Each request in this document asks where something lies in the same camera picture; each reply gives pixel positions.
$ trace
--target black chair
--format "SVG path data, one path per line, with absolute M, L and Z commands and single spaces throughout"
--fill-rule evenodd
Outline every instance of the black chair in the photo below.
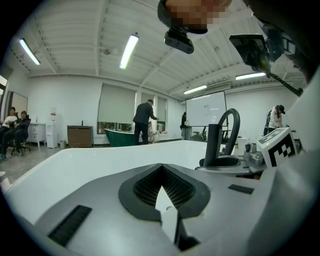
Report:
M 31 119 L 29 119 L 29 115 L 26 116 L 26 119 L 29 121 L 27 123 L 27 127 L 26 127 L 26 129 L 28 130 L 30 122 L 31 122 Z M 31 151 L 31 148 L 26 146 L 26 141 L 28 139 L 28 136 L 29 135 L 27 134 L 26 138 L 24 138 L 24 140 L 20 144 L 20 149 L 21 149 L 22 155 L 24 155 L 24 152 L 26 152 L 26 150 L 29 150 L 29 152 Z M 12 148 L 11 155 L 13 155 L 16 152 L 16 144 L 14 143 L 14 139 L 11 141 L 11 143 L 9 143 L 9 147 Z

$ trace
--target white ceiling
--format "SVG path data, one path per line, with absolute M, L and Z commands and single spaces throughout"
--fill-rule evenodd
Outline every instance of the white ceiling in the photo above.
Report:
M 209 25 L 205 35 L 190 34 L 195 51 L 188 55 L 164 44 L 168 30 L 157 16 L 159 0 L 49 0 L 38 8 L 12 39 L 14 54 L 29 77 L 83 75 L 108 78 L 185 99 L 187 88 L 208 85 L 208 91 L 242 86 L 279 85 L 266 77 L 235 81 L 252 72 L 228 40 L 234 34 L 263 34 L 241 0 Z M 125 70 L 120 60 L 129 36 L 139 42 Z M 18 40 L 25 38 L 40 60 L 25 54 Z M 294 87 L 305 79 L 281 57 L 272 71 Z

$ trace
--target curved hose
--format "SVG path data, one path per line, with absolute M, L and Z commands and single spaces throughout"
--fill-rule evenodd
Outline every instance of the curved hose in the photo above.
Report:
M 228 156 L 228 155 L 231 155 L 232 153 L 232 150 L 234 149 L 235 147 L 235 144 L 236 144 L 236 140 L 237 140 L 237 137 L 238 137 L 238 133 L 239 133 L 239 130 L 240 130 L 240 115 L 239 115 L 239 112 L 236 111 L 234 108 L 230 108 L 228 109 L 221 117 L 220 121 L 219 121 L 219 125 L 222 125 L 224 123 L 224 121 L 227 119 L 227 117 L 229 115 L 233 115 L 233 127 L 232 127 L 232 132 L 231 132 L 231 135 L 230 135 L 230 139 L 228 141 L 228 144 L 226 145 L 226 148 L 225 148 L 225 152 L 224 152 L 224 156 Z

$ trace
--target person sitting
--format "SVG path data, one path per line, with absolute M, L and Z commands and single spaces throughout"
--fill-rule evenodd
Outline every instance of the person sitting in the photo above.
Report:
M 21 119 L 17 122 L 14 122 L 14 129 L 11 129 L 4 133 L 2 139 L 1 147 L 1 157 L 0 163 L 7 160 L 7 148 L 10 140 L 14 139 L 15 142 L 15 153 L 18 156 L 22 155 L 21 143 L 28 137 L 28 126 L 30 124 L 30 119 L 27 119 L 27 112 L 21 112 Z
M 12 107 L 10 109 L 9 116 L 4 120 L 0 121 L 0 145 L 2 144 L 2 140 L 4 137 L 4 134 L 10 130 L 10 125 L 12 125 L 18 118 L 15 116 L 16 114 L 16 109 Z

